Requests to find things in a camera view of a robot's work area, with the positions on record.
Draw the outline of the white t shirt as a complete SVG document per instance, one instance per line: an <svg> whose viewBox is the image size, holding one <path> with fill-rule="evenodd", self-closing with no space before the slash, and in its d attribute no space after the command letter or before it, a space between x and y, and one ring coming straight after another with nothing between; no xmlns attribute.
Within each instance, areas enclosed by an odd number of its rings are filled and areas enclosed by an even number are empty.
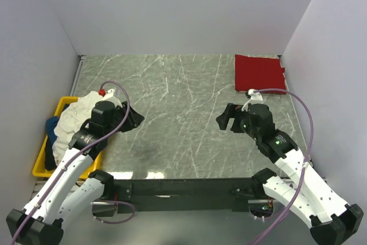
<svg viewBox="0 0 367 245"><path fill-rule="evenodd" d="M78 98L71 103L60 115L57 126L54 129L56 141L52 150L56 165L59 165L70 143L73 135L80 130L81 125L91 117L91 111L95 104L103 97L96 91Z"/></svg>

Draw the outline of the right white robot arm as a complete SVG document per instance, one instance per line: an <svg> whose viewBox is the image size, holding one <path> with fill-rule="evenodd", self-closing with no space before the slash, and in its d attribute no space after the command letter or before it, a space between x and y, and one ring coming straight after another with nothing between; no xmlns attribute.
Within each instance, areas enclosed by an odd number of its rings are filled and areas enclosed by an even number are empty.
<svg viewBox="0 0 367 245"><path fill-rule="evenodd" d="M304 160L298 145L275 127L268 106L243 108L229 103L216 118L220 130L227 129L230 119L231 131L249 135L259 151L292 181L287 184L272 170L263 169L252 177L257 190L300 218L317 244L342 244L357 232L363 210L339 197Z"/></svg>

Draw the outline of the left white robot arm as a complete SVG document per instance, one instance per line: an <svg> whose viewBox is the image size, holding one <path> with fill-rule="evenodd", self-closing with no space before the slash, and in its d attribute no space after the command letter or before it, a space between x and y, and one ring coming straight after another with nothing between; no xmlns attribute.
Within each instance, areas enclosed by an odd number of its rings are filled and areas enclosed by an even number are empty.
<svg viewBox="0 0 367 245"><path fill-rule="evenodd" d="M6 223L12 243L59 244L67 226L95 200L115 195L114 177L102 170L91 172L81 187L72 188L81 174L108 145L116 132L137 128L144 116L129 102L102 100L75 133L63 159L41 190L22 210L12 209Z"/></svg>

